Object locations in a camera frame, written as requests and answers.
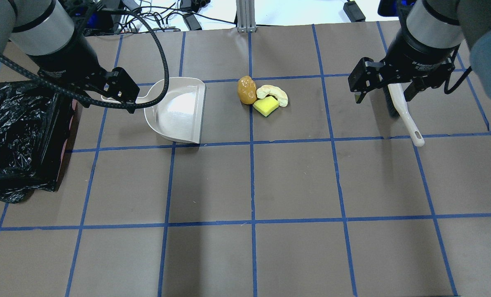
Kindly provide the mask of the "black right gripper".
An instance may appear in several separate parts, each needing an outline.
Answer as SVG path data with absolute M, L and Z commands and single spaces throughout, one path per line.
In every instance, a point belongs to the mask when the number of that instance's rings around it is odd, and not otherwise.
M 453 62 L 447 58 L 435 70 L 425 74 L 401 72 L 396 66 L 385 62 L 374 62 L 363 57 L 348 76 L 348 85 L 355 94 L 357 104 L 372 90 L 382 89 L 391 83 L 410 83 L 404 90 L 407 102 L 410 102 L 419 92 L 427 88 L 439 88 L 455 70 Z

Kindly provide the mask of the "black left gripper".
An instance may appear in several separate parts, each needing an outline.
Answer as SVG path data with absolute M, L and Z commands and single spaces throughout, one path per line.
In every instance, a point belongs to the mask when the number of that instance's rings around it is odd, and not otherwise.
M 101 66 L 78 66 L 69 70 L 47 71 L 40 69 L 39 76 L 57 86 L 57 92 L 82 103 L 124 109 L 128 113 L 136 110 L 136 98 L 140 88 L 121 67 L 106 71 Z

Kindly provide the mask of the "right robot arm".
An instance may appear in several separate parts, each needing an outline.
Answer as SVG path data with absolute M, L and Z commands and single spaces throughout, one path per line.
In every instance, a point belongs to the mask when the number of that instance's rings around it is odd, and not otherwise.
M 453 53 L 466 42 L 472 71 L 491 99 L 491 0 L 397 2 L 400 31 L 385 58 L 363 57 L 348 77 L 356 103 L 372 90 L 409 83 L 405 97 L 439 88 L 454 70 Z

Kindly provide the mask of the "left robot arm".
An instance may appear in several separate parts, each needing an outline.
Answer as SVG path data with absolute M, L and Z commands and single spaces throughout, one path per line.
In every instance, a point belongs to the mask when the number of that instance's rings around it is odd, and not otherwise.
M 11 41 L 38 67 L 34 74 L 4 60 Z M 97 54 L 57 0 L 0 0 L 0 68 L 89 105 L 134 113 L 139 87 L 117 67 L 105 70 Z

